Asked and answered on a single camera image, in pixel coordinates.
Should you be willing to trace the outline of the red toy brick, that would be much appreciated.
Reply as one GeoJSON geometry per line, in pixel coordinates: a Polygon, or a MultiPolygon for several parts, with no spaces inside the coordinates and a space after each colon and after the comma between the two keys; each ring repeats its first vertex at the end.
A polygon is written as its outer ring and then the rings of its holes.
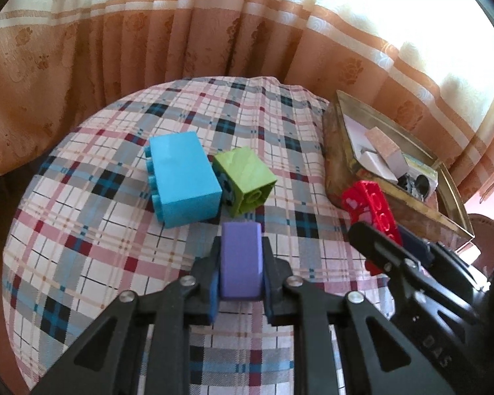
{"type": "MultiPolygon", "coordinates": [[[[394,214],[378,183],[371,181],[353,183],[343,192],[342,206],[351,217],[351,226],[357,222],[366,222],[402,246],[394,214]]],[[[373,276],[385,274],[366,258],[365,268],[373,276]]]]}

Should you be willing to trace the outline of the purple foam block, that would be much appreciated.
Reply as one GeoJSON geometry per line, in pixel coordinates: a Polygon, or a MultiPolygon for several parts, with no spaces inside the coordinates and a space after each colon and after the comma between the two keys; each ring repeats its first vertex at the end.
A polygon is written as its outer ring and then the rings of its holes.
{"type": "Polygon", "coordinates": [[[226,301],[259,301],[263,292],[261,224],[227,222],[220,245],[220,293],[226,301]]]}

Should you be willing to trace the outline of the green toy brick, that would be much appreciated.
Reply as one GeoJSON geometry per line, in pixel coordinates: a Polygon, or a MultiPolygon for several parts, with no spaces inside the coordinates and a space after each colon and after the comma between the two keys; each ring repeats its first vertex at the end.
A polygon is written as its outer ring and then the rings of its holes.
{"type": "Polygon", "coordinates": [[[232,217],[261,207],[277,183],[277,176],[250,147],[216,154],[212,168],[232,217]]]}

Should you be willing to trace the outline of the blue toy brick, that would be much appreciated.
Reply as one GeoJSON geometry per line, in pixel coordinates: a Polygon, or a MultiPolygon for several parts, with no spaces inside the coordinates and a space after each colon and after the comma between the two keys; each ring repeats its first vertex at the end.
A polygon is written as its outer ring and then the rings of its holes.
{"type": "Polygon", "coordinates": [[[144,152],[153,209],[165,228],[218,215],[222,188],[196,133],[151,137],[144,152]]]}

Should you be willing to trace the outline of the brown wooden chair back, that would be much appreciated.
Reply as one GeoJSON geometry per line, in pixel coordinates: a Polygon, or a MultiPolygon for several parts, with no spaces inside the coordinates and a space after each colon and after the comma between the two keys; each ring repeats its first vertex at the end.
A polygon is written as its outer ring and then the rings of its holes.
{"type": "Polygon", "coordinates": [[[494,273],[494,220],[478,213],[469,214],[474,237],[472,244],[480,254],[473,266],[489,278],[494,273]]]}

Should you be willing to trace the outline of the black hair claw clip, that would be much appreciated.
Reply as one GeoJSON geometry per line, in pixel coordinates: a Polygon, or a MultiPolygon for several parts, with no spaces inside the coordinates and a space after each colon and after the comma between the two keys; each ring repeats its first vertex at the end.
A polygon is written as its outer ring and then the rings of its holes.
{"type": "Polygon", "coordinates": [[[417,177],[405,174],[398,179],[398,186],[419,201],[425,201],[430,195],[430,183],[426,176],[417,177]]]}

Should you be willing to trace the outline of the clear box green label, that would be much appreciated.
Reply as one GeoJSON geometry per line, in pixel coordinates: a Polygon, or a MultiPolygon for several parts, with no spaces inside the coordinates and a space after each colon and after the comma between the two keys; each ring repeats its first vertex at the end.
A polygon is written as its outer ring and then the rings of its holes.
{"type": "Polygon", "coordinates": [[[438,173],[429,165],[426,165],[422,161],[412,157],[409,154],[404,153],[403,157],[409,167],[408,174],[413,178],[418,176],[425,176],[429,183],[429,191],[432,193],[438,186],[438,173]]]}

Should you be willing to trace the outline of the white charger adapter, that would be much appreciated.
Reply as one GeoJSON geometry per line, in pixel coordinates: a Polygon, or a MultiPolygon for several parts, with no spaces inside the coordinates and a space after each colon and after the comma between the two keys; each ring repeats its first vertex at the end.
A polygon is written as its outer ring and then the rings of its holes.
{"type": "Polygon", "coordinates": [[[390,183],[396,184],[398,182],[398,178],[387,166],[384,159],[376,152],[363,152],[359,157],[359,163],[367,171],[382,177],[390,183]]]}

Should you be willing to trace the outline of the cork pattern white box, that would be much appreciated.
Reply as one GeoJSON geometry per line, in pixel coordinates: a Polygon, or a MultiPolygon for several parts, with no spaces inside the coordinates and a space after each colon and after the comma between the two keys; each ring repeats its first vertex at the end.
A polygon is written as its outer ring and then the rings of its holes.
{"type": "Polygon", "coordinates": [[[365,137],[385,161],[394,176],[400,178],[409,171],[409,165],[400,147],[381,129],[372,127],[366,131],[365,137]]]}

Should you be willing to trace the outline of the gold metal tin tray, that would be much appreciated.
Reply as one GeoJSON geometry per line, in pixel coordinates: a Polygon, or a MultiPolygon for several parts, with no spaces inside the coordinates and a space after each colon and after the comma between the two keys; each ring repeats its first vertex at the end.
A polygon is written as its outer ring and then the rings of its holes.
{"type": "Polygon", "coordinates": [[[416,137],[382,113],[338,90],[322,118],[326,194],[342,205],[346,188],[359,180],[379,184],[398,223],[430,241],[453,250],[474,238],[474,229],[447,167],[416,137]],[[379,156],[366,132],[379,128],[400,149],[436,171],[437,186],[430,202],[421,201],[397,185],[394,174],[379,156]]]}

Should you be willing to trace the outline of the orange cream curtain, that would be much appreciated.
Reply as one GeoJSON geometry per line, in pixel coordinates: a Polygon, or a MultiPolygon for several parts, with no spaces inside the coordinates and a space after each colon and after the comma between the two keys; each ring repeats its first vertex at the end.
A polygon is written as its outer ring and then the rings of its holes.
{"type": "Polygon", "coordinates": [[[476,0],[9,0],[0,176],[122,96],[204,76],[341,89],[429,147],[462,198],[494,178],[494,27],[476,0]]]}

